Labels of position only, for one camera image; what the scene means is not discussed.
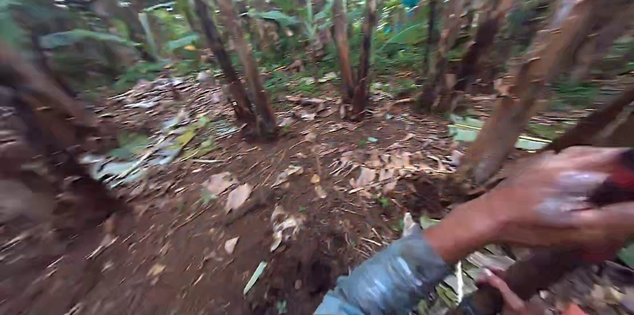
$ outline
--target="banana plant trunk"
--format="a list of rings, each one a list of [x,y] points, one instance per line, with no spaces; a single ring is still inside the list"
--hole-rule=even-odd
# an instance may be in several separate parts
[[[513,150],[517,137],[536,112],[546,84],[558,76],[574,52],[609,25],[634,0],[561,0],[549,26],[535,37],[526,60],[511,70],[498,90],[487,119],[458,169],[461,177],[481,184],[496,173]]]
[[[247,91],[244,89],[238,74],[231,64],[229,54],[225,50],[223,41],[220,39],[220,34],[216,28],[216,23],[209,15],[209,7],[204,0],[192,0],[194,2],[194,11],[200,19],[200,25],[207,41],[207,46],[214,52],[218,63],[225,74],[227,83],[229,84],[229,92],[231,98],[234,100],[233,110],[236,114],[236,119],[240,122],[246,123],[250,128],[257,128],[256,116],[251,109],[251,102]]]
[[[361,45],[361,56],[359,58],[359,71],[357,81],[353,91],[353,105],[350,118],[352,120],[362,120],[365,116],[365,107],[368,103],[368,93],[370,85],[370,55],[372,53],[372,33],[376,27],[376,11],[378,9],[377,0],[366,0],[365,19],[361,31],[363,32],[363,43]]]
[[[423,57],[423,72],[422,76],[430,76],[433,75],[433,71],[430,73],[430,68],[433,65],[433,62],[430,61],[431,53],[436,45],[437,37],[437,27],[438,25],[438,12],[440,11],[439,2],[442,0],[429,0],[429,23],[427,25],[427,46],[425,48],[425,55]]]
[[[428,79],[423,86],[423,92],[418,96],[418,107],[424,111],[437,112],[448,108],[441,97],[455,85],[455,76],[449,76],[447,72],[448,53],[458,38],[462,27],[462,12],[469,0],[450,0],[442,16],[444,23],[440,33],[440,41],[436,49],[433,70],[433,78]]]
[[[478,26],[473,42],[462,56],[458,74],[456,76],[457,91],[465,91],[466,87],[477,76],[478,62],[480,56],[486,53],[493,44],[495,35],[503,25],[507,14],[513,7],[515,0],[501,0],[498,4],[494,4],[494,10],[486,12],[486,19]]]
[[[353,100],[356,76],[350,61],[350,45],[348,44],[348,21],[345,17],[344,0],[335,0],[332,5],[332,21],[335,46],[339,56],[341,68],[341,99],[344,106],[349,106]]]
[[[251,93],[253,104],[256,107],[257,124],[260,136],[270,139],[277,135],[277,124],[275,122],[275,114],[269,103],[269,97],[264,91],[264,86],[258,72],[258,65],[253,57],[250,44],[244,38],[242,24],[236,13],[233,0],[215,0],[220,7],[220,11],[225,15],[227,26],[231,31],[234,43],[236,45],[236,53],[242,62],[244,68],[245,80]]]

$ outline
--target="hand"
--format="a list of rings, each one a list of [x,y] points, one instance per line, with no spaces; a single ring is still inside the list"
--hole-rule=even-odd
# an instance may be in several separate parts
[[[502,294],[504,299],[502,315],[540,315],[544,313],[535,303],[524,302],[517,294],[513,293],[502,279],[503,274],[504,271],[500,269],[484,268],[482,276],[475,280],[476,284],[488,284]]]
[[[634,234],[634,202],[597,207],[587,196],[619,165],[624,150],[575,147],[530,157],[491,192],[426,230],[425,237],[446,261],[487,243],[621,244]]]

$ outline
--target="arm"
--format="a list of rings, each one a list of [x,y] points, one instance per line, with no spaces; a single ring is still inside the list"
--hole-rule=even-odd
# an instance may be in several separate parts
[[[416,228],[337,279],[315,314],[406,314],[446,276],[448,265],[485,246],[495,229],[482,220],[467,226],[460,208],[452,215],[424,231]]]
[[[614,172],[623,151],[577,147],[527,158],[491,192],[339,278],[315,314],[407,313],[448,265],[489,243],[586,249],[622,244],[634,234],[634,202],[598,207],[588,195]]]

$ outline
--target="blue sleeve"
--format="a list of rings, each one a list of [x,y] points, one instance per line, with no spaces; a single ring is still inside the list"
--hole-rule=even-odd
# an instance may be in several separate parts
[[[449,269],[420,231],[401,238],[339,277],[315,315],[407,314]]]

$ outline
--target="dirt ground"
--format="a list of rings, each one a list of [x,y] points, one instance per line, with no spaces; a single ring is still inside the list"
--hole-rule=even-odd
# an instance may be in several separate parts
[[[95,110],[109,113],[117,128],[144,133],[157,133],[183,108],[231,115],[222,98],[201,102],[217,88],[185,89],[149,110],[126,109],[116,99]],[[300,102],[276,103],[280,120],[292,121],[278,141],[232,133],[199,159],[173,161],[117,188],[128,209],[97,228],[59,240],[24,233],[24,225],[4,226],[0,313],[311,314],[338,276],[400,237],[405,212],[438,218],[463,201],[442,187],[444,172],[454,169],[452,153],[463,148],[447,134],[448,121],[381,99],[364,122],[353,124],[341,121],[334,97]],[[351,192],[360,165],[384,168],[380,155],[407,160],[386,180],[396,184]],[[303,172],[272,187],[290,165]],[[205,182],[222,172],[253,187],[229,214],[227,193],[202,202]],[[300,226],[271,252],[271,216],[280,207]],[[226,242],[236,237],[229,253]],[[261,262],[264,272],[243,295]]]

